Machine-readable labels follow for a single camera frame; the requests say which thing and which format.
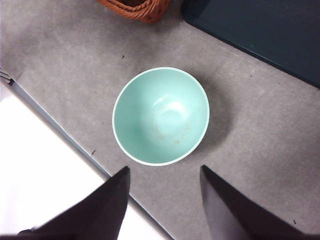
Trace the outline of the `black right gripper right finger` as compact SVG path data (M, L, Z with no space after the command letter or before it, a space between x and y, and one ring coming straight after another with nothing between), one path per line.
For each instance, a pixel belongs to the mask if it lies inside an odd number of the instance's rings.
M200 168L202 205L214 240L309 240L259 206L206 165Z

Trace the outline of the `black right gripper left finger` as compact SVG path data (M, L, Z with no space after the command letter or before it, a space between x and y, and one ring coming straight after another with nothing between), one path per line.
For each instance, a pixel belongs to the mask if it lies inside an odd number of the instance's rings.
M116 240L126 213L130 169L125 166L85 199L19 240Z

